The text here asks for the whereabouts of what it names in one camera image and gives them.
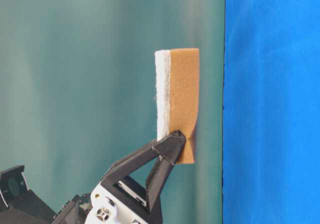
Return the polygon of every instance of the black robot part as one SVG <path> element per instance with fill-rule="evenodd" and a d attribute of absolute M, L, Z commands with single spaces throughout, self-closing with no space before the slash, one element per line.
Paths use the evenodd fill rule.
<path fill-rule="evenodd" d="M 186 138 L 180 131 L 173 132 L 160 141 L 151 141 L 115 162 L 102 178 L 101 185 L 147 223 L 161 224 L 160 194 L 185 143 Z M 157 161 L 144 188 L 129 175 L 154 158 Z M 120 188 L 119 181 L 145 199 L 146 207 Z"/>
<path fill-rule="evenodd" d="M 186 143 L 176 131 L 160 141 L 151 141 L 134 153 L 115 162 L 101 179 L 101 185 L 149 224 L 162 224 L 160 194 Z M 157 158 L 145 188 L 130 174 Z M 24 166 L 0 172 L 0 224 L 84 224 L 91 210 L 90 194 L 76 195 L 58 215 L 32 190 L 23 176 Z M 123 188 L 122 182 L 146 201 L 138 202 Z"/>

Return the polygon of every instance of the blue backdrop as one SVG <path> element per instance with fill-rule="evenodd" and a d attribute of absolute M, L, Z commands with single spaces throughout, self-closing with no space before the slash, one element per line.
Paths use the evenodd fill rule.
<path fill-rule="evenodd" d="M 225 224 L 313 224 L 320 0 L 226 0 Z"/>

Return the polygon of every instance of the mounting hole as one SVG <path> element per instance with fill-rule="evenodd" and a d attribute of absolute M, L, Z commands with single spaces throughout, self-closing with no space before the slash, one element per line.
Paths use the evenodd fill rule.
<path fill-rule="evenodd" d="M 102 222 L 106 222 L 111 216 L 110 211 L 107 208 L 100 208 L 96 213 L 96 218 Z"/>

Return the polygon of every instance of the scrub sponge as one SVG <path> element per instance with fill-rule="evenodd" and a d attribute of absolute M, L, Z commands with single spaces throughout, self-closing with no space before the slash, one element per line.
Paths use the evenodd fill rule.
<path fill-rule="evenodd" d="M 157 139 L 181 131 L 186 144 L 177 163 L 196 160 L 199 107 L 199 50 L 182 48 L 155 52 Z"/>

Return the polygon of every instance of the teal backdrop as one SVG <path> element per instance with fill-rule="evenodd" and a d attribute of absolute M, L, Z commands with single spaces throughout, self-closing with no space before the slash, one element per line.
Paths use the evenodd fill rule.
<path fill-rule="evenodd" d="M 0 169 L 25 164 L 55 211 L 91 191 L 156 136 L 154 52 L 198 47 L 197 164 L 174 169 L 163 216 L 222 223 L 224 1 L 0 0 Z"/>

